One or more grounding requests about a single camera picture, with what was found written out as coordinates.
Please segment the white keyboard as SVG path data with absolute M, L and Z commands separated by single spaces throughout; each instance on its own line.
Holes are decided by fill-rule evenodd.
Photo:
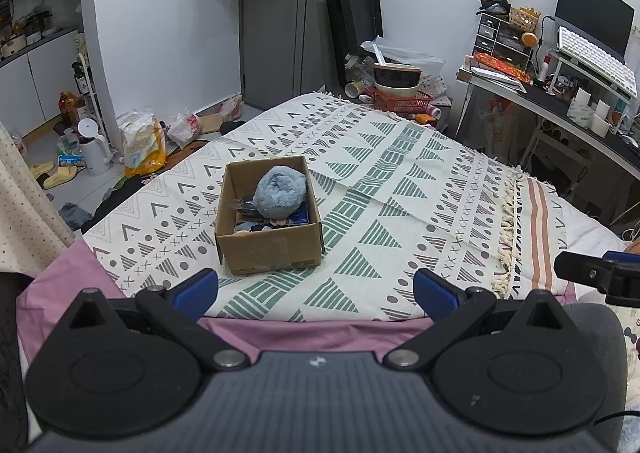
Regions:
M 638 98 L 634 72 L 616 57 L 564 26 L 558 28 L 558 50 L 594 70 L 600 77 Z

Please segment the pink bed sheet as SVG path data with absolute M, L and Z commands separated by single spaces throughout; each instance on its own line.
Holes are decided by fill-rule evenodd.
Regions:
M 128 299 L 79 237 L 16 298 L 16 331 L 22 365 L 29 366 L 76 296 L 95 287 L 108 299 Z M 255 361 L 262 351 L 384 353 L 433 325 L 427 317 L 402 322 L 340 320 L 278 322 L 208 317 L 206 303 L 217 297 L 215 282 L 189 287 L 186 317 L 198 322 Z

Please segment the black desk monitor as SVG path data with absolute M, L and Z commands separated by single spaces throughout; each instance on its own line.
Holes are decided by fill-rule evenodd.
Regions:
M 634 8 L 624 0 L 558 0 L 554 17 L 623 62 L 634 20 Z

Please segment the brown cardboard box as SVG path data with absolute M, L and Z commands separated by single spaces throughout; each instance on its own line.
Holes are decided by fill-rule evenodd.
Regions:
M 241 207 L 255 197 L 272 169 L 291 169 L 306 181 L 305 198 L 281 219 L 250 216 Z M 324 251 L 322 224 L 310 172 L 302 156 L 233 161 L 224 169 L 215 221 L 219 263 L 234 275 L 313 268 Z

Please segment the black monitor on floor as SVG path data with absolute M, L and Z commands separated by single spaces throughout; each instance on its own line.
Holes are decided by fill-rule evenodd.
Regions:
M 383 35 L 380 0 L 326 0 L 337 81 L 347 84 L 346 63 L 350 56 L 363 56 L 361 43 Z

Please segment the dark desk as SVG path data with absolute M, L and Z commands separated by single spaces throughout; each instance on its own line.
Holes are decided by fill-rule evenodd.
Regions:
M 458 136 L 460 132 L 462 121 L 464 121 L 466 116 L 473 92 L 475 89 L 482 89 L 518 104 L 521 108 L 541 118 L 547 119 L 553 122 L 553 124 L 557 124 L 562 129 L 587 143 L 593 150 L 612 160 L 615 165 L 625 170 L 626 173 L 629 173 L 634 179 L 639 179 L 639 156 L 626 145 L 620 136 L 612 133 L 600 136 L 588 128 L 579 127 L 578 124 L 575 124 L 574 121 L 566 116 L 566 107 L 546 92 L 533 86 L 525 86 L 525 93 L 513 91 L 501 86 L 498 82 L 474 75 L 464 66 L 458 69 L 457 80 L 464 82 L 468 86 L 468 90 L 466 90 L 458 125 L 456 130 L 454 130 L 454 136 Z

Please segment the yellow slippers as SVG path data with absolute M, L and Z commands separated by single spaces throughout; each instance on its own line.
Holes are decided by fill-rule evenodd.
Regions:
M 76 166 L 55 167 L 53 161 L 48 161 L 44 164 L 32 164 L 29 166 L 29 170 L 42 188 L 50 190 L 50 188 L 72 181 L 78 168 Z

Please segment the grey drawer organizer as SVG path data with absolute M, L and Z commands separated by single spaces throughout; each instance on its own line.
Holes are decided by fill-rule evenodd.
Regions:
M 529 56 L 530 49 L 522 43 L 523 31 L 490 14 L 480 13 L 474 48 L 485 53 L 511 53 Z

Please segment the blue fluffy plush toy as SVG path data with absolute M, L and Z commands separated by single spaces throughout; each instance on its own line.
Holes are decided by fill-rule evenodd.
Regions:
M 253 205 L 267 219 L 286 219 L 307 196 L 306 176 L 288 166 L 274 166 L 256 185 Z

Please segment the red plastic basket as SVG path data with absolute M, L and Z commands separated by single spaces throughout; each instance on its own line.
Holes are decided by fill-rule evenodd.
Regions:
M 364 94 L 372 98 L 374 108 L 404 114 L 427 114 L 433 100 L 431 95 L 420 91 L 416 92 L 413 98 L 388 95 L 375 88 L 364 90 Z

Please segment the patterned tassel blanket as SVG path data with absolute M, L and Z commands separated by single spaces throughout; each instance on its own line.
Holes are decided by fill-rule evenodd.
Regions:
M 324 249 L 311 268 L 235 274 L 219 258 L 224 170 L 300 156 Z M 267 110 L 153 179 L 85 235 L 127 296 L 203 268 L 219 277 L 214 317 L 311 322 L 420 317 L 414 273 L 504 299 L 567 283 L 554 188 L 440 132 L 320 93 Z

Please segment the grey wardrobe cabinet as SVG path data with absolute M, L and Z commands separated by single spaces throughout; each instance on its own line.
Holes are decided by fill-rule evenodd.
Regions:
M 326 0 L 240 0 L 243 100 L 265 110 L 326 83 Z

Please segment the yellow white bag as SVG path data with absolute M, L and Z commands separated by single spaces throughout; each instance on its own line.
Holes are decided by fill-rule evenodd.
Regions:
M 127 179 L 163 168 L 167 150 L 165 132 L 151 107 L 134 109 L 117 119 L 122 141 L 122 163 Z

